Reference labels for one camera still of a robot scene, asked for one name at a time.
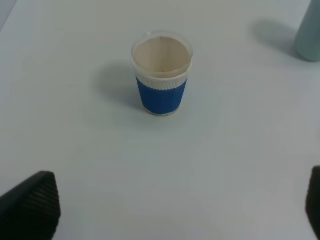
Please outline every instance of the light blue bottle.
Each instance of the light blue bottle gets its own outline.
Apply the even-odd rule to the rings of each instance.
[[[294,49],[308,61],[320,61],[320,0],[311,0],[297,33]]]

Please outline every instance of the blue paper cup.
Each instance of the blue paper cup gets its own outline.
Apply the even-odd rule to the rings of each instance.
[[[133,44],[131,60],[148,113],[167,116],[177,111],[193,62],[190,43],[175,33],[148,32]]]

